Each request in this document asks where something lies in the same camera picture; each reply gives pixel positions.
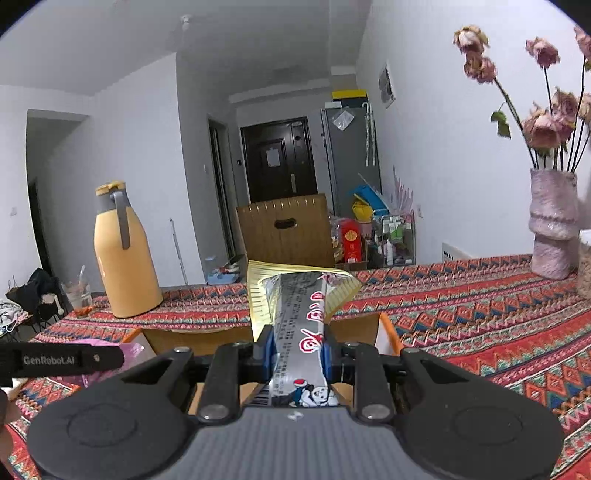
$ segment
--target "patterned tablecloth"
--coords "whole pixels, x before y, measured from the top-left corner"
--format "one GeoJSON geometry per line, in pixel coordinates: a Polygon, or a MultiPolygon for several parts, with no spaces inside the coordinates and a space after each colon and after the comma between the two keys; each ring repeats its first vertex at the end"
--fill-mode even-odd
{"type": "MultiPolygon", "coordinates": [[[[591,479],[591,301],[575,292],[575,278],[553,281],[530,272],[529,256],[356,273],[363,288],[335,316],[386,312],[407,346],[424,348],[550,408],[566,441],[553,473],[560,480],[591,479]]],[[[120,341],[136,327],[199,330],[248,325],[244,284],[196,287],[165,295],[150,313],[116,319],[106,299],[90,320],[67,317],[35,338],[120,341]]],[[[15,477],[39,479],[25,439],[31,419],[71,385],[31,380],[10,425],[15,477]]]]}

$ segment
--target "bottle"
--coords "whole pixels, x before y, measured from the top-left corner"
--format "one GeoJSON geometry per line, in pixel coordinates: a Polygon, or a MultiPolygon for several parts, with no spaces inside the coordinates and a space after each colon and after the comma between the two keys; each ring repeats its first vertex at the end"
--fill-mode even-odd
{"type": "Polygon", "coordinates": [[[390,242],[390,239],[388,238],[388,241],[386,242],[386,264],[391,267],[392,265],[394,265],[394,246],[393,244],[390,242]]]}
{"type": "Polygon", "coordinates": [[[127,318],[148,312],[162,302],[144,227],[135,214],[125,183],[114,181],[96,189],[95,254],[111,312],[127,318]]]}

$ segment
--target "yellow wrapper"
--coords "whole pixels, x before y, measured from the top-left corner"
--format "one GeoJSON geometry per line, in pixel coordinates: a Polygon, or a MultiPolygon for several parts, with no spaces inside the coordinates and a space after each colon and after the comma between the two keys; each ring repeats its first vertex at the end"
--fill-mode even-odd
{"type": "Polygon", "coordinates": [[[328,323],[334,313],[346,303],[353,299],[361,288],[361,282],[353,275],[336,268],[304,267],[302,265],[283,265],[275,263],[248,262],[248,304],[251,311],[252,336],[258,339],[265,325],[273,325],[273,305],[269,304],[265,282],[282,273],[297,272],[326,272],[335,274],[338,282],[326,286],[326,299],[324,301],[324,318],[328,323]]]}

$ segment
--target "open cardboard box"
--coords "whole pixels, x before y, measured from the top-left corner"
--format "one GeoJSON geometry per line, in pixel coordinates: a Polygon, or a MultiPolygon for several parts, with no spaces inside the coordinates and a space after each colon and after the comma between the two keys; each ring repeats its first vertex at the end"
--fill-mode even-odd
{"type": "MultiPolygon", "coordinates": [[[[375,345],[380,353],[387,355],[398,355],[400,353],[400,340],[385,313],[372,313],[351,319],[337,320],[330,322],[330,328],[338,342],[368,343],[375,345]]],[[[212,355],[218,346],[225,343],[252,342],[252,340],[251,327],[240,326],[201,332],[137,329],[128,335],[124,341],[141,343],[145,347],[144,353],[145,359],[147,359],[154,354],[159,355],[167,352],[176,346],[188,346],[195,355],[212,355]]],[[[241,385],[241,404],[256,394],[258,386],[256,383],[241,385]]],[[[352,404],[353,387],[351,385],[341,383],[332,386],[339,394],[341,403],[352,404]]],[[[197,411],[202,389],[203,384],[198,384],[193,402],[189,408],[189,414],[195,414],[197,411]]]]}

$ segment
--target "glass cup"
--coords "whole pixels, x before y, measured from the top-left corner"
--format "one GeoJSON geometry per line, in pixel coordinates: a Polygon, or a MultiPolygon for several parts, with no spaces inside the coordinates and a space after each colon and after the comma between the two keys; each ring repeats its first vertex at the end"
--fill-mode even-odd
{"type": "Polygon", "coordinates": [[[92,296],[88,283],[68,282],[63,285],[68,301],[79,319],[87,319],[92,312],[92,296]]]}

